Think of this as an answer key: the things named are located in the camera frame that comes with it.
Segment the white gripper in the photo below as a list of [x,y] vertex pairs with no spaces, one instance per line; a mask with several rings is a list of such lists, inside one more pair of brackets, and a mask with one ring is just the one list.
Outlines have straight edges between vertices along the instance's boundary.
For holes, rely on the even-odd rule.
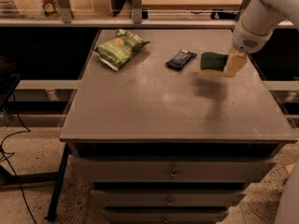
[[234,77],[247,63],[246,53],[255,53],[263,48],[273,34],[268,24],[240,20],[233,31],[232,46],[226,65],[223,69],[225,77]]

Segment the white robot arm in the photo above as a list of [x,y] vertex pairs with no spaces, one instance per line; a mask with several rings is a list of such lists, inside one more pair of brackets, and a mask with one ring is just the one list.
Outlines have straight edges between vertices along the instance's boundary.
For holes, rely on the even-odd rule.
[[223,75],[234,77],[247,63],[248,55],[261,50],[286,19],[299,29],[299,0],[250,0],[233,30]]

